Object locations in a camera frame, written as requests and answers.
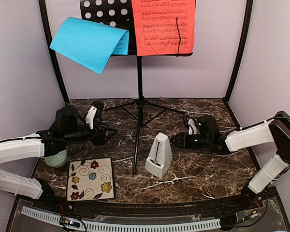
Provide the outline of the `white metronome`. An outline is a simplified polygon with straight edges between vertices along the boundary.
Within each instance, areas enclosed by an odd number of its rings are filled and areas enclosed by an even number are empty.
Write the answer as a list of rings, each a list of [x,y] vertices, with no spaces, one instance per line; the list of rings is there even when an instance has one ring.
[[[159,132],[145,161],[145,169],[152,175],[162,178],[170,168],[173,153],[167,135]]]

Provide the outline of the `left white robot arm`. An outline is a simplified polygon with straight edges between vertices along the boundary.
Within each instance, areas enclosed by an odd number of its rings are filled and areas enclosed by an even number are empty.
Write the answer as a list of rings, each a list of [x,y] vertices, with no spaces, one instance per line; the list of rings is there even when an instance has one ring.
[[[48,211],[58,207],[58,199],[46,180],[24,176],[24,171],[7,171],[8,163],[44,158],[51,168],[61,168],[68,158],[67,147],[91,142],[107,143],[117,130],[102,119],[103,105],[95,101],[84,116],[72,105],[56,111],[55,121],[46,130],[0,140],[0,191],[39,200]]]

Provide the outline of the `black perforated music stand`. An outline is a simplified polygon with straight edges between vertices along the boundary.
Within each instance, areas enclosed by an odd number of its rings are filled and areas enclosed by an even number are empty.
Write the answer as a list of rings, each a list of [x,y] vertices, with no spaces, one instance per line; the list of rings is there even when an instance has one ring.
[[[148,124],[155,118],[159,117],[166,111],[175,112],[181,115],[185,113],[176,109],[165,107],[162,105],[154,104],[148,101],[143,96],[143,70],[142,70],[142,57],[137,56],[136,34],[135,34],[135,16],[132,9],[131,0],[114,1],[110,4],[107,0],[101,0],[99,4],[96,4],[94,0],[90,0],[85,3],[84,0],[80,1],[80,10],[82,19],[86,19],[93,22],[105,23],[111,25],[116,23],[116,27],[120,29],[127,29],[130,32],[128,55],[136,56],[137,59],[137,85],[138,85],[138,97],[129,103],[117,105],[114,107],[106,108],[106,111],[115,110],[118,108],[126,111],[130,116],[137,120],[137,131],[135,140],[135,152],[133,157],[132,173],[137,174],[137,158],[139,148],[139,137],[141,127]],[[150,105],[157,107],[162,111],[153,116],[148,121],[144,122],[144,107]]]

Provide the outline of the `red sheet music page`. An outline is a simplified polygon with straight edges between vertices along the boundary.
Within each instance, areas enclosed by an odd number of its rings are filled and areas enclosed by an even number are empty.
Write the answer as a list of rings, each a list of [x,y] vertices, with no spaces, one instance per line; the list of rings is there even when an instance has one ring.
[[[195,0],[133,0],[138,56],[193,53]]]

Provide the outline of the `blue sheet music page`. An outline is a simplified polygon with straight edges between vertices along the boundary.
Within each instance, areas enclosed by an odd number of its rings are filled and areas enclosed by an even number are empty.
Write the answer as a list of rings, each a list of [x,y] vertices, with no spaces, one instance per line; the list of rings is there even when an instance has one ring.
[[[69,17],[59,27],[50,48],[101,74],[111,55],[127,55],[130,33],[109,25]]]

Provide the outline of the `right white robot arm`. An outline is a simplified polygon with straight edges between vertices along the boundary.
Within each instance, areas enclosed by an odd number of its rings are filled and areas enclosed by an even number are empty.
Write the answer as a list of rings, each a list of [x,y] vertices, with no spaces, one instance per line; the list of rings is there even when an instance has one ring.
[[[241,189],[237,206],[247,210],[257,196],[290,169],[290,116],[285,111],[245,128],[221,133],[215,117],[184,117],[187,132],[171,138],[171,143],[185,149],[207,149],[216,155],[229,155],[244,148],[267,154],[264,166]]]

